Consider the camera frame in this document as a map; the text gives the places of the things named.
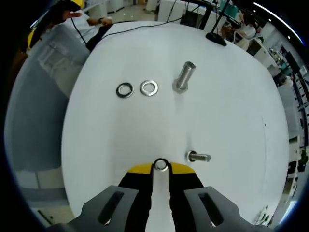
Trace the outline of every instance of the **black cable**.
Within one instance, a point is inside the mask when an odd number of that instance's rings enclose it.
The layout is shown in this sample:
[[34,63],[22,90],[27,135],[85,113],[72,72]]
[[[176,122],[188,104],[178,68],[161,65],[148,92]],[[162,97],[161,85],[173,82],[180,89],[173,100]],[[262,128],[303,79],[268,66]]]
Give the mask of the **black cable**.
[[218,21],[218,5],[216,5],[216,22]]
[[137,27],[137,28],[132,28],[132,29],[129,29],[129,30],[124,30],[124,31],[119,31],[119,32],[111,33],[111,34],[108,34],[108,35],[103,36],[101,40],[105,39],[106,37],[108,37],[108,36],[110,36],[110,35],[116,35],[116,34],[120,34],[120,33],[128,32],[128,31],[136,30],[136,29],[138,29],[138,28],[153,28],[153,27],[158,27],[158,26],[161,26],[161,25],[164,25],[164,24],[167,24],[167,23],[176,22],[176,21],[178,21],[178,20],[179,20],[179,19],[181,19],[181,18],[182,18],[182,17],[177,18],[177,19],[172,20],[172,21],[169,21],[169,22],[166,22],[166,23],[157,24],[157,25],[151,25],[151,26],[140,26],[140,27]]
[[170,12],[169,12],[169,16],[168,16],[168,19],[166,20],[166,22],[169,21],[169,17],[172,15],[172,12],[173,12],[173,9],[174,9],[174,6],[175,6],[176,1],[177,1],[177,0],[175,0],[174,3],[173,3],[173,5],[172,5],[172,8],[171,8],[171,10],[170,10]]
[[75,27],[75,29],[77,30],[77,32],[79,33],[79,35],[81,36],[81,38],[82,38],[82,40],[83,40],[83,42],[85,43],[85,45],[87,45],[87,43],[86,43],[86,41],[84,40],[84,38],[83,38],[83,36],[82,36],[82,34],[79,32],[79,30],[77,29],[77,27],[76,27],[76,25],[75,25],[75,23],[74,23],[74,21],[73,21],[73,18],[71,18],[71,20],[72,20],[72,24],[73,24],[73,26]]

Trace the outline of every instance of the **desk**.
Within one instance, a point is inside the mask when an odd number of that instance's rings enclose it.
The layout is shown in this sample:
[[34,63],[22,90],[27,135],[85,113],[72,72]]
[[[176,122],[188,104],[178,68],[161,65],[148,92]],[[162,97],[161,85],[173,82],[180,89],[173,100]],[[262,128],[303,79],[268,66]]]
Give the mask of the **desk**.
[[[154,24],[120,23],[107,34]],[[266,205],[273,214],[289,160],[279,93],[255,58],[205,34],[172,23],[142,28],[109,36],[90,54],[71,94],[62,137],[64,183],[75,216],[132,166],[157,158],[191,166],[204,186],[233,201],[249,222]],[[179,95],[172,82],[188,60],[196,70]],[[159,86],[152,97],[139,91],[147,79]],[[135,88],[127,99],[116,95],[123,82]],[[187,163],[188,149],[212,159]]]
[[[159,15],[158,15],[158,21],[160,22],[166,22],[170,13],[170,10],[174,4],[174,0],[161,0],[160,1],[160,8],[159,8]],[[181,18],[183,13],[185,12],[185,4],[186,2],[184,1],[176,1],[172,14],[170,15],[169,21],[176,20],[178,18]],[[193,11],[198,5],[194,3],[189,3],[188,4],[188,11]],[[199,7],[199,9],[194,11],[195,13],[198,13],[199,15],[204,15],[206,12],[205,7]],[[211,32],[214,24],[217,21],[217,18],[219,18],[219,14],[215,13],[214,11],[211,12],[209,19],[207,21],[207,24],[204,27],[204,31],[206,32]],[[220,33],[221,27],[226,21],[226,17],[223,16],[219,23],[218,23],[218,31]]]

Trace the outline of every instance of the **white cabinet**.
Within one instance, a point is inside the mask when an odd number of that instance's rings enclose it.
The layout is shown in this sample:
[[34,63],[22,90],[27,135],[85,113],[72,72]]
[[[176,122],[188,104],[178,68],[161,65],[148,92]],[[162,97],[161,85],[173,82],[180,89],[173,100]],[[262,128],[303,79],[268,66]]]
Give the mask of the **white cabinet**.
[[119,11],[124,7],[124,0],[107,0],[107,13]]

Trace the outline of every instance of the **wall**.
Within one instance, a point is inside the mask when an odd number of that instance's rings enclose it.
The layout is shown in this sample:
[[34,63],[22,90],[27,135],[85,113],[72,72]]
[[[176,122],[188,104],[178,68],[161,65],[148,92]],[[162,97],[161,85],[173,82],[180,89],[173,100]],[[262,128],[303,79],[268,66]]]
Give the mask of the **wall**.
[[265,26],[262,28],[259,36],[262,36],[264,41],[266,41],[266,39],[269,38],[269,36],[272,34],[274,30],[276,30],[275,26],[267,22]]
[[271,32],[271,34],[267,37],[267,39],[264,40],[263,46],[268,50],[269,48],[271,48],[273,45],[275,45],[278,42],[282,43],[284,48],[287,51],[291,52],[292,56],[294,57],[294,59],[298,63],[299,67],[304,65],[302,58],[296,52],[293,45],[277,29],[274,29]]

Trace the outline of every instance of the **metal rod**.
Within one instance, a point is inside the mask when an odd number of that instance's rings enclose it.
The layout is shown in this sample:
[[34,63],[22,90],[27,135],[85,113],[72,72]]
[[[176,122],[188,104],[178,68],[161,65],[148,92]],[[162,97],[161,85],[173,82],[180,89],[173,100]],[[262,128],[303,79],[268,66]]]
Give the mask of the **metal rod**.
[[215,28],[217,27],[217,25],[218,25],[220,19],[221,19],[222,16],[224,15],[224,11],[226,10],[226,8],[227,8],[227,6],[228,6],[228,4],[229,4],[230,1],[231,1],[231,0],[227,0],[227,1],[226,1],[226,4],[224,5],[222,11],[220,12],[220,15],[219,15],[218,20],[216,21],[216,23],[214,24],[214,26],[213,26],[213,28],[212,28],[212,30],[211,30],[211,33],[213,33],[214,30],[215,30]]
[[198,154],[195,151],[188,151],[185,154],[188,161],[194,162],[196,160],[209,162],[211,160],[211,155]]
[[190,160],[200,160],[200,161],[206,161],[208,162],[211,159],[210,155],[204,155],[204,154],[189,154]]

